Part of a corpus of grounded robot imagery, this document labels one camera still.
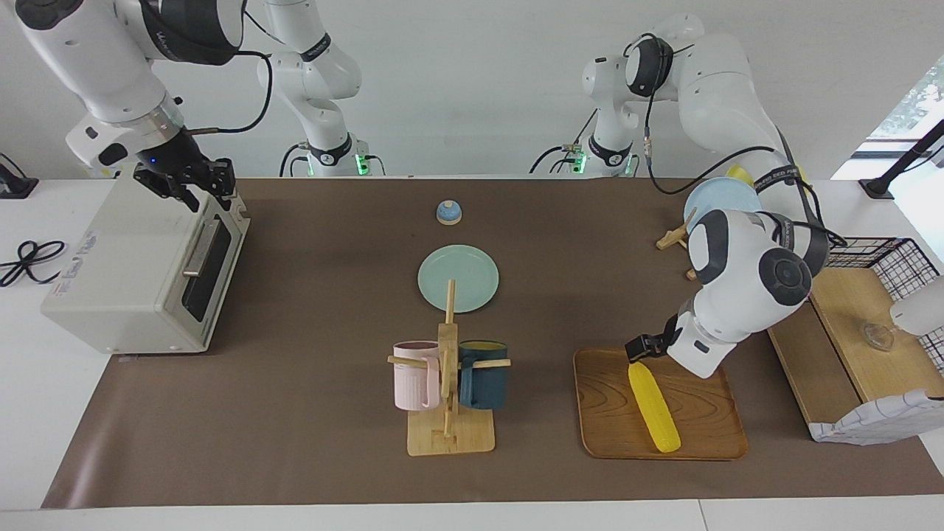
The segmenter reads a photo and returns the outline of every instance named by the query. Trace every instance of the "mug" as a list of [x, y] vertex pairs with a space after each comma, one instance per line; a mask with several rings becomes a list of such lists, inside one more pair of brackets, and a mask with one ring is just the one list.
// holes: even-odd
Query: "mug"
[[470, 340], [459, 344], [462, 373], [459, 403], [474, 409], [498, 409], [505, 404], [508, 368], [472, 368], [480, 360], [508, 357], [508, 346], [497, 341]]
[[407, 411], [439, 406], [439, 344], [435, 341], [404, 341], [394, 345], [394, 356], [426, 360], [426, 368], [394, 364], [394, 404]]

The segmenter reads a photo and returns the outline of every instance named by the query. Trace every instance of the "plate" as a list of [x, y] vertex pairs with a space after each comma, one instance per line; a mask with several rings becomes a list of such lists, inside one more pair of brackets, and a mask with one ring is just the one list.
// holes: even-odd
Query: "plate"
[[446, 246], [426, 257], [419, 267], [419, 291], [429, 304], [446, 310], [449, 279], [456, 279], [455, 312], [478, 310], [498, 290], [498, 267], [492, 257], [479, 248]]
[[688, 227], [694, 227], [703, 215], [716, 209], [744, 212], [764, 210], [757, 192], [744, 181], [731, 177], [714, 177], [696, 186], [685, 200], [682, 219], [687, 219], [688, 213], [694, 208], [698, 208], [698, 211]]

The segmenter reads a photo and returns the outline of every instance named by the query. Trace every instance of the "pink mug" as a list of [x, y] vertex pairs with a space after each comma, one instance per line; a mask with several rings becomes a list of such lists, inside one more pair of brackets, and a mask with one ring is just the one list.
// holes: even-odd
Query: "pink mug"
[[427, 367], [394, 363], [394, 404], [407, 411], [439, 406], [439, 344], [435, 341], [404, 341], [394, 345], [394, 356], [426, 360]]

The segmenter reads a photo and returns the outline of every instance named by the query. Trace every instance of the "light green plate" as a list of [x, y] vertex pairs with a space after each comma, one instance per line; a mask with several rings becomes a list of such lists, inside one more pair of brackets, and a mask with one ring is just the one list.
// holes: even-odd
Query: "light green plate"
[[419, 291], [429, 304], [446, 310], [449, 279], [456, 279], [458, 314], [478, 310], [498, 290], [498, 267], [478, 248], [446, 246], [433, 251], [419, 267]]

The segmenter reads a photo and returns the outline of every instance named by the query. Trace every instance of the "black strap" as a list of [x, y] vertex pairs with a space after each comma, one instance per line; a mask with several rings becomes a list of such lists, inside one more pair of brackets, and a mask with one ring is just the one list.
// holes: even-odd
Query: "black strap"
[[774, 168], [762, 178], [756, 180], [754, 182], [754, 191], [760, 194], [770, 186], [773, 186], [780, 181], [785, 181], [787, 185], [793, 185], [796, 184], [794, 180], [802, 180], [800, 169], [794, 164], [788, 164], [786, 166]]
[[302, 52], [301, 59], [305, 62], [312, 62], [313, 60], [318, 59], [321, 54], [325, 53], [329, 46], [331, 46], [331, 36], [328, 33], [325, 33], [325, 36], [321, 38], [321, 41], [315, 43], [315, 45], [309, 48], [308, 51]]
[[601, 158], [603, 163], [610, 167], [619, 166], [624, 161], [626, 161], [626, 157], [630, 154], [630, 149], [632, 148], [632, 144], [630, 144], [626, 147], [626, 149], [621, 151], [613, 151], [612, 149], [607, 149], [606, 147], [597, 144], [597, 139], [595, 139], [593, 136], [590, 137], [589, 144], [590, 151], [592, 151], [597, 157]]
[[341, 158], [344, 157], [347, 154], [347, 152], [351, 150], [351, 146], [353, 144], [354, 143], [351, 141], [351, 133], [348, 133], [347, 138], [345, 139], [345, 142], [341, 144], [340, 146], [337, 146], [333, 149], [329, 149], [327, 151], [323, 149], [318, 149], [315, 146], [311, 146], [309, 147], [309, 151], [312, 153], [312, 155], [314, 155], [316, 159], [318, 159], [321, 165], [336, 166], [338, 165], [338, 161], [340, 161]]

